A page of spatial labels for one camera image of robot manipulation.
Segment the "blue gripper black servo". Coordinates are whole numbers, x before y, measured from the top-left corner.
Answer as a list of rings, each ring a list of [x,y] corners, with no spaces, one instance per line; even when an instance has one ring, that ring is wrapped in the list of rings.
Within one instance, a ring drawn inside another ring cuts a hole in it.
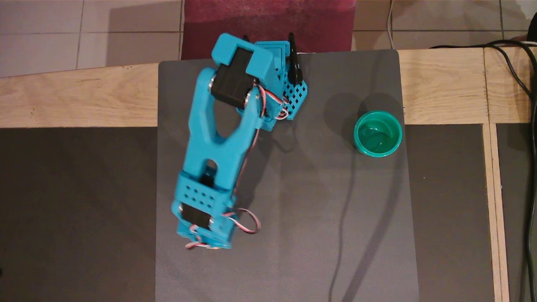
[[[186,249],[230,249],[234,233],[234,222],[229,217],[213,212],[215,208],[205,204],[199,206],[174,201],[171,206],[178,218],[177,233],[190,240]]]

